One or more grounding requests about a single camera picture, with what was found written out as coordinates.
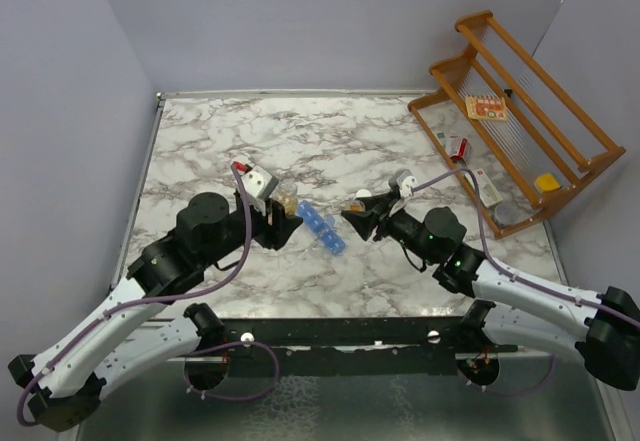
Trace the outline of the small amber pill bottle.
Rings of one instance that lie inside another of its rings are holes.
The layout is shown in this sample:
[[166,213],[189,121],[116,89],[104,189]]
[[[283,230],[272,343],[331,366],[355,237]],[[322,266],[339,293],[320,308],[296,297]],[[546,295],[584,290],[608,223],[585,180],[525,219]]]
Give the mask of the small amber pill bottle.
[[295,215],[298,207],[298,188],[295,184],[281,184],[276,200],[284,207],[287,215]]

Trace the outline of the blue weekly pill organizer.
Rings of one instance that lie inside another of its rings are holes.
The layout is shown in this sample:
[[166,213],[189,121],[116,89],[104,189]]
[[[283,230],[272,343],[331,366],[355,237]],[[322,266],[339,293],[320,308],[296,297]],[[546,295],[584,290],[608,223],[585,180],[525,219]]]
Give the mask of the blue weekly pill organizer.
[[334,229],[335,219],[332,216],[323,217],[306,200],[298,203],[296,214],[303,219],[304,224],[332,255],[338,256],[344,252],[346,243]]

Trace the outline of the white pill bottle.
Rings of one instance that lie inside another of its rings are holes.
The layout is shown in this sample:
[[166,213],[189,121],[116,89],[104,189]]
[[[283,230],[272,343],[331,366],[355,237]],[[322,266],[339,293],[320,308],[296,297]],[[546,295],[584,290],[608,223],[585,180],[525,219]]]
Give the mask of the white pill bottle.
[[356,192],[355,199],[362,201],[370,198],[371,196],[372,196],[372,193],[368,189],[359,189]]

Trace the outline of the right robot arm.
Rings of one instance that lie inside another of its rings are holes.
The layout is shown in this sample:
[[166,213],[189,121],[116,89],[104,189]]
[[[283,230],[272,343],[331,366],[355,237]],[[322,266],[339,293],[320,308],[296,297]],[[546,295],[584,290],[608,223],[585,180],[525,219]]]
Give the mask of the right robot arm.
[[359,199],[342,217],[365,241],[391,238],[414,254],[447,291],[473,299],[461,344],[481,352],[491,344],[531,347],[580,358],[599,381],[624,391],[639,385],[639,308],[631,295],[563,286],[517,270],[464,241],[465,227],[448,207],[418,220],[398,193]]

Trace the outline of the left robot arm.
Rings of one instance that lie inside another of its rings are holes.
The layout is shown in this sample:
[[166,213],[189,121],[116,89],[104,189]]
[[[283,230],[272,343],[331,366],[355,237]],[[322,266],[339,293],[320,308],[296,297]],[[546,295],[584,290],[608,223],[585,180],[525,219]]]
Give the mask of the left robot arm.
[[[284,247],[303,220],[267,195],[238,189],[236,206],[205,192],[178,212],[176,225],[146,246],[125,276],[79,325],[47,350],[21,354],[8,364],[22,393],[16,417],[24,427],[67,431],[91,416],[121,386],[176,356],[214,353],[224,325],[195,287],[205,271],[235,250],[224,267],[229,284],[245,264],[253,241]],[[171,304],[189,299],[185,313],[155,331],[143,324]]]

